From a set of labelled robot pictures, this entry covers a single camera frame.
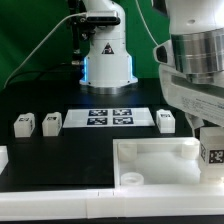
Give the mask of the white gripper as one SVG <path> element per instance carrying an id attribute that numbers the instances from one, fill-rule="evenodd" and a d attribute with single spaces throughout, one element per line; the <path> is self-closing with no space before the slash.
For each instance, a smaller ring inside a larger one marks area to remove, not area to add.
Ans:
<path id="1" fill-rule="evenodd" d="M 183 73 L 167 65 L 159 66 L 159 78 L 166 102 L 184 111 L 194 137 L 200 136 L 204 121 L 224 127 L 224 78 L 215 77 L 214 84 L 193 84 Z"/>

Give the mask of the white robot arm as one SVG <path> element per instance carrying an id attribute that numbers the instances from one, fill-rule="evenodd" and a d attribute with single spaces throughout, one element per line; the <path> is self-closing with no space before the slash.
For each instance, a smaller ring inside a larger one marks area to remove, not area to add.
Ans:
<path id="1" fill-rule="evenodd" d="M 93 30 L 80 84 L 114 93 L 137 82 L 126 50 L 125 12 L 112 0 L 83 0 Z M 224 129 L 224 0 L 151 0 L 169 18 L 170 38 L 153 49 L 166 102 L 194 129 Z"/>

